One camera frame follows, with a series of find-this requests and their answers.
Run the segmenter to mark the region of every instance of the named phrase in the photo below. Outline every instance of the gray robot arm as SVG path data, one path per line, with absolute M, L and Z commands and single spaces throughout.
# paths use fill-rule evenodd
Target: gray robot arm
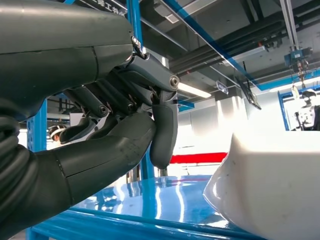
M 140 52 L 126 19 L 41 0 L 3 0 L 0 8 L 0 239 L 108 186 L 137 165 L 150 143 L 155 166 L 169 164 L 179 79 Z M 18 145 L 18 122 L 61 92 L 83 112 L 62 142 L 109 115 L 86 141 L 37 153 Z

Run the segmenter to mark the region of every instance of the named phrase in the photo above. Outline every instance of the black cable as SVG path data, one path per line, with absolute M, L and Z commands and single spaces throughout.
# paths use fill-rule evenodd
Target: black cable
M 25 199 L 38 175 L 35 160 L 18 144 L 19 132 L 15 119 L 0 116 L 0 224 Z

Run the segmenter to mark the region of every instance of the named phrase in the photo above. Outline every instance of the white wall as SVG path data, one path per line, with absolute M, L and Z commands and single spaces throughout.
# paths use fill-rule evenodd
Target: white wall
M 245 100 L 250 128 L 257 131 L 285 131 L 277 92 L 263 93 L 257 95 L 257 98 L 262 110 Z
M 180 113 L 174 155 L 228 152 L 235 127 L 245 120 L 247 113 L 240 97 Z
M 219 168 L 220 163 L 198 163 L 198 164 L 170 164 L 168 167 L 168 176 L 187 175 L 213 175 Z
M 20 145 L 23 145 L 25 148 L 27 148 L 28 136 L 26 129 L 20 129 L 19 135 L 17 136 Z

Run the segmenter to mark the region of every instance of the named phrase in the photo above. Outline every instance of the robot forearm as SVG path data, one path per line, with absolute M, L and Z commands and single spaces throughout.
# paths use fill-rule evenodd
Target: robot forearm
M 137 166 L 155 125 L 146 113 L 135 113 L 101 138 L 38 153 L 17 145 L 19 124 L 13 118 L 0 117 L 0 129 L 0 135 L 5 135 L 0 141 L 0 239 L 8 239 L 85 200 Z
M 179 79 L 139 52 L 126 19 L 51 1 L 3 0 L 0 8 L 0 239 L 108 186 L 137 165 L 151 142 L 153 165 L 169 164 Z M 19 121 L 61 92 L 83 112 L 61 142 L 108 117 L 83 142 L 37 153 L 18 145 Z

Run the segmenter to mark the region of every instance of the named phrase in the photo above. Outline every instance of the blue tabletop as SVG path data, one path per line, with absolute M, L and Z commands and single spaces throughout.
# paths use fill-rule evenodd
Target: blue tabletop
M 131 220 L 146 218 L 246 233 L 205 200 L 202 194 L 210 177 L 166 176 L 107 187 L 75 207 L 128 215 Z
M 57 240 L 262 240 L 202 196 L 211 176 L 168 176 L 107 187 L 32 227 Z

